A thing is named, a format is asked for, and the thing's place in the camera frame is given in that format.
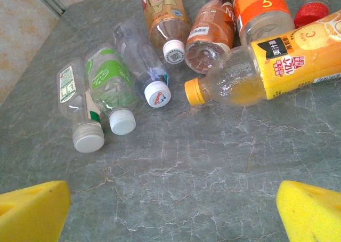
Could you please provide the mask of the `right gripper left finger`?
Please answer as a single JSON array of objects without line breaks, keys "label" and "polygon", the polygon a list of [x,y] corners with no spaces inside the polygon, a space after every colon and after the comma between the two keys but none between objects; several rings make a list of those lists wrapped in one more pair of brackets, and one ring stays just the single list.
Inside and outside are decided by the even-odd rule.
[{"label": "right gripper left finger", "polygon": [[1,241],[58,241],[70,205],[66,181],[1,194]]}]

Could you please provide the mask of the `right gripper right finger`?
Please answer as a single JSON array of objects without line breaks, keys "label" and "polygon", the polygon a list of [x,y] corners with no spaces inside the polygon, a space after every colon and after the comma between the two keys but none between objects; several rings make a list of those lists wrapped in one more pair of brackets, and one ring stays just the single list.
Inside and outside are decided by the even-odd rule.
[{"label": "right gripper right finger", "polygon": [[276,205],[289,241],[340,241],[340,192],[286,180]]}]

